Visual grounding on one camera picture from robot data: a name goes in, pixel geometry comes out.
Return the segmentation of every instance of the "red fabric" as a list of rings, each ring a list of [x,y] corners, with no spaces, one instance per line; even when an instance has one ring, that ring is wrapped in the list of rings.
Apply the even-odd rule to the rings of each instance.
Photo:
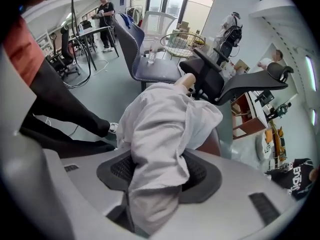
[[[29,32],[25,20],[19,16],[3,41],[4,49],[24,82],[30,86],[45,56]]]

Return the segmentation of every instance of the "black cap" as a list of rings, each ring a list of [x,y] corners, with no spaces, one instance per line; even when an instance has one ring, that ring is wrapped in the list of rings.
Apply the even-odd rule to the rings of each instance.
[[[234,11],[232,14],[235,15],[235,16],[237,16],[239,19],[241,19],[241,18],[240,18],[240,14],[237,13],[236,11]]]

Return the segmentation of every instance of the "blue chair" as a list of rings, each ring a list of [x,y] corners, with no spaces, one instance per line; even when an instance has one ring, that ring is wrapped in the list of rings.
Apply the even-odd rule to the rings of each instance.
[[[120,14],[114,18],[114,27],[129,73],[134,80],[141,82],[142,92],[146,89],[146,83],[173,84],[181,77],[172,60],[156,58],[153,64],[148,64],[148,58],[141,53],[144,31],[134,23],[128,27]]]

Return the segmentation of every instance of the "backpack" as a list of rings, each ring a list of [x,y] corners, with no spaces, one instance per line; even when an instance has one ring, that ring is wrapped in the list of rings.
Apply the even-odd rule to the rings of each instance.
[[[235,25],[231,26],[228,30],[226,30],[224,32],[224,37],[225,40],[232,44],[233,47],[237,47],[238,43],[240,42],[241,38],[242,38],[242,26],[238,26],[238,21],[237,18],[234,17],[235,20]]]

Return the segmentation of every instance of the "ceiling light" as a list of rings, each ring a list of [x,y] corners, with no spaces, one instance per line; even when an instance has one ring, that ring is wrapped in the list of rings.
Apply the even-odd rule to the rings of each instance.
[[[316,124],[316,111],[314,109],[311,111],[311,122],[312,125]]]
[[[305,56],[305,60],[306,60],[306,64],[308,65],[308,69],[309,69],[312,89],[314,91],[316,91],[317,90],[316,77],[315,77],[314,67],[312,66],[311,58],[309,58],[308,56]]]

